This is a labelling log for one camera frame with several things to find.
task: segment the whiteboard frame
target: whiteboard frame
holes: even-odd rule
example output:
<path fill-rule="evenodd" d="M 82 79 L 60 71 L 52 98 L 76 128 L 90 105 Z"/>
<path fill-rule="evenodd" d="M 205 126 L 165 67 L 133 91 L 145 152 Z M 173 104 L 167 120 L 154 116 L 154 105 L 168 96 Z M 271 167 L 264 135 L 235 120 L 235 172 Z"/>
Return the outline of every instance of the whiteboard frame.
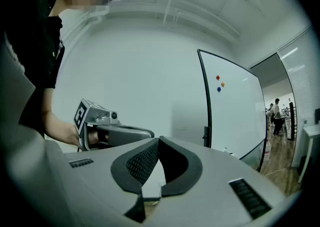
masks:
<path fill-rule="evenodd" d="M 207 130 L 207 133 L 204 134 L 204 138 L 206 136 L 206 139 L 207 139 L 207 142 L 204 142 L 204 146 L 205 147 L 209 147 L 211 148 L 211 145 L 212 145 L 212 114 L 211 114 L 211 98 L 210 98 L 210 91 L 209 91 L 209 84 L 208 84 L 208 79 L 207 79 L 207 74 L 206 74 L 206 68 L 205 68 L 205 65 L 204 65 L 204 61 L 202 59 L 202 56 L 201 56 L 201 52 L 202 53 L 206 53 L 206 54 L 209 54 L 209 55 L 212 55 L 214 57 L 219 57 L 223 60 L 226 60 L 242 69 L 244 69 L 245 71 L 247 71 L 248 73 L 252 74 L 253 76 L 257 77 L 255 74 L 253 74 L 251 71 L 247 70 L 246 68 L 240 66 L 239 64 L 233 62 L 233 61 L 230 61 L 229 59 L 226 59 L 224 57 L 221 57 L 217 54 L 214 54 L 214 53 L 210 53 L 208 51 L 205 51 L 205 50 L 202 50 L 202 49 L 198 49 L 197 50 L 197 53 L 198 53 L 198 56 L 199 56 L 199 60 L 200 60 L 200 65 L 201 65 L 201 69 L 202 69 L 202 74 L 203 74 L 203 79 L 204 79 L 204 87 L 205 87 L 205 95 L 206 95 L 206 104 L 207 104 L 207 114 L 208 114 L 208 130 Z M 263 105 L 265 103 L 265 97 L 264 97 L 264 93 L 262 91 L 262 87 L 261 87 L 261 93 L 262 93 L 262 97 L 263 97 Z M 266 151 L 266 144 L 267 144 L 267 121 L 265 122 L 265 137 L 264 137 L 264 140 L 262 141 L 259 141 L 259 143 L 257 144 L 257 146 L 255 146 L 252 150 L 250 150 L 246 155 L 242 156 L 240 158 L 243 159 L 244 157 L 246 157 L 247 155 L 249 155 L 252 151 L 254 151 L 262 142 L 264 141 L 263 143 L 263 150 L 262 150 L 262 157 L 261 157 L 261 160 L 260 160 L 260 165 L 259 167 L 257 168 L 257 171 L 260 172 L 261 170 L 261 167 L 262 167 L 262 163 L 264 162 L 264 156 L 265 156 L 265 151 Z"/>

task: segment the cable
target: cable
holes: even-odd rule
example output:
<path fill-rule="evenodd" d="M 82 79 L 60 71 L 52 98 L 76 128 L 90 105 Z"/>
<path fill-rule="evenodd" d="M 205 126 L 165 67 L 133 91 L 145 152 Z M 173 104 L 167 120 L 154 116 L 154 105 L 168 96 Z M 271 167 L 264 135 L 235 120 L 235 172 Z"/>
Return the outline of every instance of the cable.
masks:
<path fill-rule="evenodd" d="M 267 173 L 267 174 L 265 175 L 265 177 L 268 176 L 268 175 L 272 175 L 272 174 L 274 174 L 275 172 L 283 171 L 283 170 L 287 169 L 288 167 L 290 167 L 290 166 L 288 165 L 287 167 L 285 167 L 285 168 L 283 168 L 283 169 L 276 170 L 276 171 L 274 171 L 274 172 L 272 172 L 272 173 Z"/>

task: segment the ceiling light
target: ceiling light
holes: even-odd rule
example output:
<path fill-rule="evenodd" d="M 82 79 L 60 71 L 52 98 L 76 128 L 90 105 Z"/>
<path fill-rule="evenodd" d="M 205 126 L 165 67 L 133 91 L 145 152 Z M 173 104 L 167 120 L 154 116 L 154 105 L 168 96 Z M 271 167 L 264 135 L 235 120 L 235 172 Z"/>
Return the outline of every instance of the ceiling light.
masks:
<path fill-rule="evenodd" d="M 303 65 L 300 65 L 300 66 L 297 66 L 297 67 L 294 67 L 294 68 L 291 68 L 289 69 L 288 71 L 291 73 L 291 72 L 296 72 L 302 68 L 306 67 L 304 64 Z"/>
<path fill-rule="evenodd" d="M 285 59 L 286 57 L 290 56 L 292 53 L 296 52 L 298 48 L 291 50 L 289 53 L 285 54 L 284 56 L 280 57 L 281 60 Z"/>

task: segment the whiteboard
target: whiteboard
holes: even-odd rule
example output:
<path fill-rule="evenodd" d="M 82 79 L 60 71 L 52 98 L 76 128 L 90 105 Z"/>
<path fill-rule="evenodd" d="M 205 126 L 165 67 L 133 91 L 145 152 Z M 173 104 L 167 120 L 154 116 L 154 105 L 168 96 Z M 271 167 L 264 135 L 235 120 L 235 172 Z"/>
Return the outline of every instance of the whiteboard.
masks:
<path fill-rule="evenodd" d="M 226 148 L 241 159 L 266 138 L 265 101 L 259 79 L 218 55 L 202 50 L 198 55 L 207 83 L 207 103 L 211 104 L 211 148 Z"/>

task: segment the person standing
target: person standing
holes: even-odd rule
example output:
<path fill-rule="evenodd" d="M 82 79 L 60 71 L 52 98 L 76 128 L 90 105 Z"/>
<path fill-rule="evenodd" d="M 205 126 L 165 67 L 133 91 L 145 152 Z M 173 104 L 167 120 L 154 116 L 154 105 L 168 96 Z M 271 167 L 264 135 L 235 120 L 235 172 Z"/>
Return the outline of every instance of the person standing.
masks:
<path fill-rule="evenodd" d="M 270 104 L 270 108 L 268 109 L 268 111 L 271 111 L 271 109 L 272 109 L 273 106 L 274 106 L 274 104 L 271 103 L 271 104 Z M 274 114 L 273 114 L 273 112 L 271 112 L 270 122 L 271 122 L 271 124 L 273 125 L 273 123 L 274 123 Z"/>
<path fill-rule="evenodd" d="M 274 130 L 273 130 L 273 135 L 276 136 L 279 134 L 280 129 L 282 128 L 282 119 L 281 119 L 281 113 L 279 109 L 279 98 L 275 99 L 275 105 L 271 108 L 271 112 L 274 114 Z"/>
<path fill-rule="evenodd" d="M 65 47 L 60 39 L 63 27 L 59 14 L 67 9 L 86 9 L 106 5 L 111 0 L 6 0 L 7 42 L 12 57 L 35 86 L 19 124 L 32 128 L 43 137 L 78 146 L 79 135 L 73 123 L 59 120 L 52 111 L 52 98 Z M 97 130 L 88 133 L 91 145 L 99 142 Z"/>

